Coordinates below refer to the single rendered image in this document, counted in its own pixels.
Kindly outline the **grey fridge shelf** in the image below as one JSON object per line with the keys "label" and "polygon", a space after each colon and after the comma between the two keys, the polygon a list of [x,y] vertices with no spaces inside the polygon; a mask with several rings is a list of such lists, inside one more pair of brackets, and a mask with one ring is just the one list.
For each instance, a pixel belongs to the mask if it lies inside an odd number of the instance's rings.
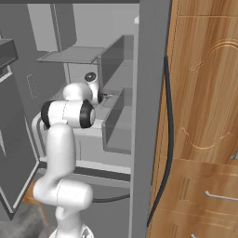
{"label": "grey fridge shelf", "polygon": [[52,52],[39,58],[40,62],[91,64],[104,50],[103,47],[71,46],[61,52]]}

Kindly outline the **carved wooden cupboard door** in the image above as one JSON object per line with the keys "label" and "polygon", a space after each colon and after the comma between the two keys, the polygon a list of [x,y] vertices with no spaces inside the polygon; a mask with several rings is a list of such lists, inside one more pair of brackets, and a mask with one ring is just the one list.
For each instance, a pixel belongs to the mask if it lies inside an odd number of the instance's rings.
{"label": "carved wooden cupboard door", "polygon": [[174,157],[238,161],[238,0],[173,0],[167,55]]}

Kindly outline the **orange wooden panel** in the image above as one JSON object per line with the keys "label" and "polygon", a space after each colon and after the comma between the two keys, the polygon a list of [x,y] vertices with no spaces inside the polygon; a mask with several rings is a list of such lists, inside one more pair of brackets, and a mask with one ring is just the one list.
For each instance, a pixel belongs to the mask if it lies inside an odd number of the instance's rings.
{"label": "orange wooden panel", "polygon": [[22,201],[25,202],[25,203],[38,205],[40,207],[42,213],[43,213],[43,217],[45,219],[45,222],[47,222],[46,213],[45,213],[45,210],[44,210],[42,204],[33,197],[34,183],[35,183],[35,181],[32,180],[29,188],[27,189],[27,192],[24,194],[24,197],[23,197]]}

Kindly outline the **wooden drawer front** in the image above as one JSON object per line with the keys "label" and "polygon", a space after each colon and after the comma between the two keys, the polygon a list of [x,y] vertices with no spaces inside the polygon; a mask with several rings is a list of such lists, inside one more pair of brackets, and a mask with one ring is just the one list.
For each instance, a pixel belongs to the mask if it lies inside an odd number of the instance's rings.
{"label": "wooden drawer front", "polygon": [[227,165],[175,158],[147,238],[238,238],[238,161]]}

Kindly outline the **grey fridge door with bins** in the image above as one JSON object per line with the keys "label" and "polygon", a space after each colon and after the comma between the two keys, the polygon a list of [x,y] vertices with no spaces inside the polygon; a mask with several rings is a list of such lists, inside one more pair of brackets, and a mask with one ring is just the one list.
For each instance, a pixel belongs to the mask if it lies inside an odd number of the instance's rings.
{"label": "grey fridge door with bins", "polygon": [[134,36],[128,238],[146,238],[171,0],[140,0]]}

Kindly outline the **small translucent grey door bin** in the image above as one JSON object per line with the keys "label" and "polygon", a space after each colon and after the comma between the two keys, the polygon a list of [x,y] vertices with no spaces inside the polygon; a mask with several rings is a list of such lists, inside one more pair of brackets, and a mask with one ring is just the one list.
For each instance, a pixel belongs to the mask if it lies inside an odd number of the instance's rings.
{"label": "small translucent grey door bin", "polygon": [[104,94],[118,95],[132,87],[134,36],[121,35],[97,59],[99,85]]}

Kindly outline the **plain grey fridge door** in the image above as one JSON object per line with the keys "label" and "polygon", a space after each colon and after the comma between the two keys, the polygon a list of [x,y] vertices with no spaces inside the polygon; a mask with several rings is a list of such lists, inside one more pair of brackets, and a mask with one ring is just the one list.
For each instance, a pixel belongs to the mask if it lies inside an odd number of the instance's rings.
{"label": "plain grey fridge door", "polygon": [[0,39],[0,221],[14,218],[39,160],[10,65],[18,59],[13,39]]}

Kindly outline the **grey fridge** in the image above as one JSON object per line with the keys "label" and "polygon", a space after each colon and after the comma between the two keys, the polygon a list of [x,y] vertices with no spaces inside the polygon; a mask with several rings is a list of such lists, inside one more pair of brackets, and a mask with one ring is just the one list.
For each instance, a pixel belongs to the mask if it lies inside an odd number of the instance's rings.
{"label": "grey fridge", "polygon": [[[99,83],[98,58],[91,64],[40,62],[38,59],[71,46],[105,49],[121,35],[134,36],[134,19],[138,13],[138,6],[123,3],[0,1],[0,39],[14,40],[19,58],[10,69],[18,85],[39,160],[33,177],[35,182],[46,173],[47,129],[41,119],[42,106],[48,101],[62,100],[63,88],[70,83],[83,82],[89,72],[97,75]],[[73,131],[76,168],[68,178],[93,187],[96,200],[81,215],[95,238],[128,238],[131,153],[103,150],[101,126],[115,99],[105,99],[100,86],[99,93],[103,99],[96,108],[94,125]],[[47,222],[55,225],[54,206],[41,204]],[[11,220],[20,219],[20,211],[24,208],[41,211],[38,205],[21,201]],[[0,238],[37,238],[46,223],[44,217],[38,220],[26,217],[24,222],[31,226],[29,233],[15,231],[2,234]]]}

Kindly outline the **large translucent grey door bin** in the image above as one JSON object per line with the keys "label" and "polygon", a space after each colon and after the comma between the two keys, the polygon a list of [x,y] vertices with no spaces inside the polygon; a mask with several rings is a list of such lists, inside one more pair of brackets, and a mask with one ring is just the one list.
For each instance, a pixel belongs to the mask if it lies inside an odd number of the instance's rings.
{"label": "large translucent grey door bin", "polygon": [[113,101],[102,126],[103,150],[131,153],[132,88],[124,87]]}

